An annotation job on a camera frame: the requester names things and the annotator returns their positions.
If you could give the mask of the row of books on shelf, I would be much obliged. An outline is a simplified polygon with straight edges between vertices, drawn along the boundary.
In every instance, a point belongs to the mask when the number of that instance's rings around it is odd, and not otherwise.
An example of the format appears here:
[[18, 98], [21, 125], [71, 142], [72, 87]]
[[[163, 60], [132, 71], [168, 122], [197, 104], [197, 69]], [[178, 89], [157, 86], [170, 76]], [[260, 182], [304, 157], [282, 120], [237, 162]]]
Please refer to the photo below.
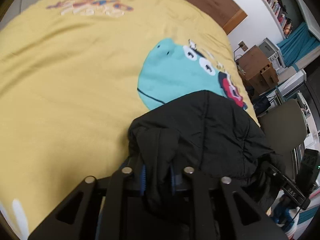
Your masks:
[[287, 16], [287, 9], [283, 5], [282, 0], [263, 0], [268, 9], [271, 10], [271, 14], [276, 18], [276, 22], [279, 24], [280, 29], [285, 38], [288, 38], [292, 31], [292, 20]]

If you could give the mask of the teal curtain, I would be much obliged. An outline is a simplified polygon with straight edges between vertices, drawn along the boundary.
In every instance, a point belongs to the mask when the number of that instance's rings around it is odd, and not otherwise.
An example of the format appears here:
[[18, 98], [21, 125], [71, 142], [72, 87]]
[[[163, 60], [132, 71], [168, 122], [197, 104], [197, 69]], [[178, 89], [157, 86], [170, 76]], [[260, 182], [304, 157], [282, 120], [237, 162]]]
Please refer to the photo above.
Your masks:
[[319, 46], [319, 40], [309, 31], [305, 22], [301, 23], [288, 38], [277, 44], [285, 66], [291, 67]]

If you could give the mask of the white printer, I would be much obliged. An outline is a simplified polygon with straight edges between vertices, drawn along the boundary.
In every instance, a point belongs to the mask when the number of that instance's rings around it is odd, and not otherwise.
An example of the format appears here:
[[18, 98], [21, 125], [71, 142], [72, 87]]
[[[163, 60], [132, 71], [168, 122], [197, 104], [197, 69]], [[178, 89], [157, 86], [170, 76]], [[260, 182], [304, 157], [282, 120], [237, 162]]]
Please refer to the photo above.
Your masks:
[[272, 63], [272, 66], [278, 75], [285, 71], [286, 66], [283, 55], [276, 44], [271, 42], [268, 38], [265, 38], [258, 47]]

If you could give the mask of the black puffer coat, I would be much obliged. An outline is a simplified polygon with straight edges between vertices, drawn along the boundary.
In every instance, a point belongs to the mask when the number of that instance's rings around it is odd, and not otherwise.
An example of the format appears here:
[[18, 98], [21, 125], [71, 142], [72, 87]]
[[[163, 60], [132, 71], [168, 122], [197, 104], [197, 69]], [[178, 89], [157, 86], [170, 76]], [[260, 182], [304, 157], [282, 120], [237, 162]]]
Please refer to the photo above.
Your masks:
[[214, 178], [228, 176], [268, 210], [279, 184], [263, 171], [268, 162], [285, 171], [281, 155], [258, 124], [231, 100], [213, 92], [193, 92], [133, 120], [129, 153], [146, 166], [146, 193], [154, 200], [171, 191], [169, 173], [191, 166]]

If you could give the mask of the yellow cartoon bed cover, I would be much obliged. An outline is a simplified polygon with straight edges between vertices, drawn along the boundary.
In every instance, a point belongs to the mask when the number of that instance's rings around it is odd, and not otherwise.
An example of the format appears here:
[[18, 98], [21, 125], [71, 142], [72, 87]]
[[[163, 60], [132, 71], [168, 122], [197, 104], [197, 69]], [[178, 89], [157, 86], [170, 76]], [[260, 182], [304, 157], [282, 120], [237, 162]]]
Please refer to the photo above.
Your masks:
[[1, 214], [18, 239], [127, 156], [131, 121], [197, 90], [255, 117], [224, 30], [187, 0], [40, 0], [1, 31]]

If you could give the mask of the wall power socket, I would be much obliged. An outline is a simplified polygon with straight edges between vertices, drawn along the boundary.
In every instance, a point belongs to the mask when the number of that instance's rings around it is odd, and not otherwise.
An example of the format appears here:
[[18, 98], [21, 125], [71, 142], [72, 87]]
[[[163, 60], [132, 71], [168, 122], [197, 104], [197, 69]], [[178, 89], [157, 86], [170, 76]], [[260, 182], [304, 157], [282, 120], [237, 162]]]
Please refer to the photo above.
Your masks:
[[239, 42], [239, 47], [243, 50], [246, 51], [248, 49], [248, 46], [245, 44], [244, 41]]

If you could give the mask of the olive green chair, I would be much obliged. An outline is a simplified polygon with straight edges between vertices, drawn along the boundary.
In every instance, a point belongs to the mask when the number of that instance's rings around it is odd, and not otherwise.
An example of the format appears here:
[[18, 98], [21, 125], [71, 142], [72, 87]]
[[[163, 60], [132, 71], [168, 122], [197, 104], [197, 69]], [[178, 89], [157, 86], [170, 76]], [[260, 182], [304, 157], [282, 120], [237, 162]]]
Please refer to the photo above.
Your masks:
[[271, 147], [283, 157], [286, 175], [295, 179], [297, 161], [292, 151], [300, 146], [307, 135], [305, 116], [295, 99], [290, 99], [258, 118]]

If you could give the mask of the wooden nightstand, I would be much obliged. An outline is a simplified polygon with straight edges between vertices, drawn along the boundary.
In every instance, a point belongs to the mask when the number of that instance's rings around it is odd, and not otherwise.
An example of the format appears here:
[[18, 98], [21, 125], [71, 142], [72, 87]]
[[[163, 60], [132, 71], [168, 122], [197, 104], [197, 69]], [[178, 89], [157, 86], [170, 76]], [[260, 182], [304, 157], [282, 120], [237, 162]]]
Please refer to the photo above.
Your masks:
[[263, 94], [276, 87], [278, 76], [272, 62], [263, 51], [253, 46], [236, 60], [241, 77], [247, 87], [252, 87], [257, 94]]

